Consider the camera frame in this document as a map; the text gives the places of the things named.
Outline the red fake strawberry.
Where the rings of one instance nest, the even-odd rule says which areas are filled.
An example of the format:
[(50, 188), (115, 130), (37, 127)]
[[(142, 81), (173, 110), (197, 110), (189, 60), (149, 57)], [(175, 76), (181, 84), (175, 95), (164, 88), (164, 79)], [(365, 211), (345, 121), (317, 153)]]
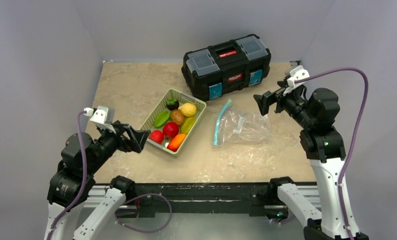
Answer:
[(161, 144), (164, 140), (165, 136), (163, 134), (162, 131), (160, 130), (154, 130), (153, 132), (151, 132), (149, 139), (157, 144)]

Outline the green fake fruit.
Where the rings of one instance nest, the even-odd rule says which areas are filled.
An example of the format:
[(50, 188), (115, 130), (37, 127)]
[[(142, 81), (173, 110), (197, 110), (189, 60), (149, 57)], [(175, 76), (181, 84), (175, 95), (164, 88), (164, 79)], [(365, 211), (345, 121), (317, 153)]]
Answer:
[(162, 111), (160, 112), (153, 121), (153, 126), (158, 129), (161, 128), (162, 126), (164, 126), (166, 124), (166, 122), (168, 121), (168, 119), (170, 118), (170, 112), (169, 111)]

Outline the red fake apple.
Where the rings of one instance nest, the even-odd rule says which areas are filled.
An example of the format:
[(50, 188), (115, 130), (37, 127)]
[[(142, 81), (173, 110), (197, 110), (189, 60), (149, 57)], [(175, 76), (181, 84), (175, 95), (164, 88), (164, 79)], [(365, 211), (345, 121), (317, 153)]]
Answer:
[(166, 138), (172, 139), (179, 134), (179, 126), (174, 122), (168, 122), (162, 130)]

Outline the red yellow fake peach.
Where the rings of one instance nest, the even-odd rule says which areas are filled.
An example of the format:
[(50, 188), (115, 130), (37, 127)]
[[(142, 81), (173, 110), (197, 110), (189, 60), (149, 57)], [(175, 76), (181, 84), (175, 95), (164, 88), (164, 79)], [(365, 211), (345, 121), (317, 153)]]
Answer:
[(180, 148), (181, 144), (183, 143), (183, 141), (185, 140), (185, 138), (187, 137), (186, 134), (184, 133), (180, 133), (177, 134), (167, 145), (167, 149), (172, 151), (172, 152), (176, 152), (178, 151), (178, 149)]

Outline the brown fake potato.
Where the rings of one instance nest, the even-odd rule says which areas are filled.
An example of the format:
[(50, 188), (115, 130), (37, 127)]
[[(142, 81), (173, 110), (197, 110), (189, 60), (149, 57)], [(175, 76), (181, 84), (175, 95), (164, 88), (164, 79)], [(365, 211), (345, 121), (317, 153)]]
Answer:
[(181, 126), (185, 121), (185, 116), (179, 109), (172, 110), (169, 117), (171, 121), (178, 126)]

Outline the clear zip bag blue seal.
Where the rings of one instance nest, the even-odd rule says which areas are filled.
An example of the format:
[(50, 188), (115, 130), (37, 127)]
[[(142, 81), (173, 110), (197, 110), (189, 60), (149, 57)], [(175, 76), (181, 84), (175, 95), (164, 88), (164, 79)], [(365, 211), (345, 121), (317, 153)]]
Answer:
[(228, 99), (217, 116), (212, 144), (262, 144), (270, 138), (270, 122), (267, 116), (239, 110)]

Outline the yellow fake fruit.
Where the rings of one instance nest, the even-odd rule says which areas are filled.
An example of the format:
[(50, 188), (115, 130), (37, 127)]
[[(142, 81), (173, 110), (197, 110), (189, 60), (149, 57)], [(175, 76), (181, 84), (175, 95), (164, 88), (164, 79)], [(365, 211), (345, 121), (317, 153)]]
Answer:
[(192, 127), (194, 126), (195, 122), (196, 122), (196, 119), (194, 117), (186, 118), (180, 128), (180, 133), (187, 135), (190, 132), (190, 130), (192, 129)]

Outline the yellow fake lemon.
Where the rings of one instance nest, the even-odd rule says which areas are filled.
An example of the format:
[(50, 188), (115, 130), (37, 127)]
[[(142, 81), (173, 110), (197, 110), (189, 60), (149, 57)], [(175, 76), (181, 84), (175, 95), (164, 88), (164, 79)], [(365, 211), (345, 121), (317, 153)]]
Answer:
[(178, 107), (178, 110), (181, 111), (181, 113), (186, 117), (186, 118), (191, 118), (194, 117), (197, 113), (197, 106), (191, 102), (186, 102)]

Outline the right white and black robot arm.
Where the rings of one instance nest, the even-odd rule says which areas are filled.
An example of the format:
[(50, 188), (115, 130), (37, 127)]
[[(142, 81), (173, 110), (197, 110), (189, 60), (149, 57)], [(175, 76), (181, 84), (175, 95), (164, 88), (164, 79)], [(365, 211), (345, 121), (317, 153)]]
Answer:
[(286, 112), (300, 126), (300, 144), (315, 175), (320, 208), (299, 193), (289, 177), (273, 178), (266, 197), (275, 204), (287, 205), (303, 227), (306, 240), (366, 240), (353, 216), (345, 179), (346, 150), (341, 134), (334, 127), (340, 111), (338, 95), (327, 88), (317, 88), (304, 99), (306, 88), (292, 92), (285, 87), (275, 92), (254, 95), (262, 115), (275, 105), (277, 113)]

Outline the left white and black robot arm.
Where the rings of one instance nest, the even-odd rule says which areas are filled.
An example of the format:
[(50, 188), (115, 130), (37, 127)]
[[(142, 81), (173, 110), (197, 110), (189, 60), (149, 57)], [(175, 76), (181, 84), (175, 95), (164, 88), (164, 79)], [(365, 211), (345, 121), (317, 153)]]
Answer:
[(98, 128), (98, 139), (81, 131), (67, 139), (57, 172), (49, 184), (46, 240), (74, 237), (76, 221), (96, 183), (94, 174), (116, 151), (140, 153), (151, 134), (150, 130), (135, 130), (119, 121), (110, 127)]

